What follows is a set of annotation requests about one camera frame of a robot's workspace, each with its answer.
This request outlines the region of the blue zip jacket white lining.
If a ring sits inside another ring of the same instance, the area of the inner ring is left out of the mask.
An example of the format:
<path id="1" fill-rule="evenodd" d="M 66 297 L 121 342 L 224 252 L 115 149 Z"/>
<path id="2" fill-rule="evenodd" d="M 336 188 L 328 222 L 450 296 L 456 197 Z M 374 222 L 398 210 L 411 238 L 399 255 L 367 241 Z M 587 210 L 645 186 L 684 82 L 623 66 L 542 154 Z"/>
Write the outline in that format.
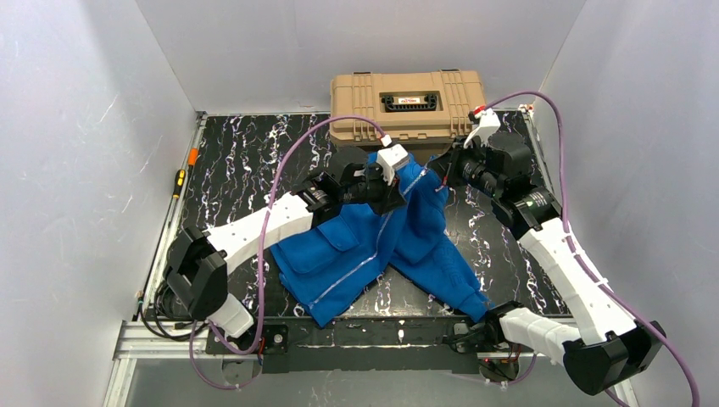
<path id="1" fill-rule="evenodd" d="M 487 313 L 475 272 L 445 234 L 448 189 L 414 160 L 399 178 L 405 206 L 376 215 L 366 204 L 348 204 L 271 247 L 281 283 L 319 326 L 346 311 L 388 266 L 474 321 Z"/>

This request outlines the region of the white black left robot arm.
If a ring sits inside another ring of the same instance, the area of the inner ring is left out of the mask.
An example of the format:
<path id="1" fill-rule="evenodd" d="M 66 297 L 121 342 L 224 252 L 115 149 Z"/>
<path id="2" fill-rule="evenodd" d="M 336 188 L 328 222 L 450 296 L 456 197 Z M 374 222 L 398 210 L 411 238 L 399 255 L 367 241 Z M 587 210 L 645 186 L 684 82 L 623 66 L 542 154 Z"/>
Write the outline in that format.
<path id="1" fill-rule="evenodd" d="M 164 280 L 195 321 L 239 338 L 256 323 L 229 292 L 229 275 L 268 247 L 339 215 L 346 204 L 366 204 L 377 215 L 404 205 L 399 171 L 410 162 L 400 145 L 369 162 L 361 148 L 341 148 L 328 165 L 310 172 L 291 192 L 224 226 L 189 226 L 170 245 Z"/>

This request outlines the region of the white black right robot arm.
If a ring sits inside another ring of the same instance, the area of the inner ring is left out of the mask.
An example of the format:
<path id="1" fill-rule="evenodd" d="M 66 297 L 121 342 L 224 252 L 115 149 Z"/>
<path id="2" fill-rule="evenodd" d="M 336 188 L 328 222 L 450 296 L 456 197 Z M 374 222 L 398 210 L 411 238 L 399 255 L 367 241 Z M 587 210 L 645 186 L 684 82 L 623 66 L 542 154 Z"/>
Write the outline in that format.
<path id="1" fill-rule="evenodd" d="M 522 136 L 497 132 L 485 142 L 457 142 L 428 167 L 448 186 L 473 187 L 490 198 L 496 219 L 539 263 L 575 320 L 573 326 L 560 324 L 509 301 L 476 325 L 482 339 L 520 344 L 550 357 L 588 395 L 648 368 L 661 347 L 654 334 L 660 325 L 630 316 L 577 262 L 580 246 L 570 242 L 560 203 L 532 182 L 532 150 Z"/>

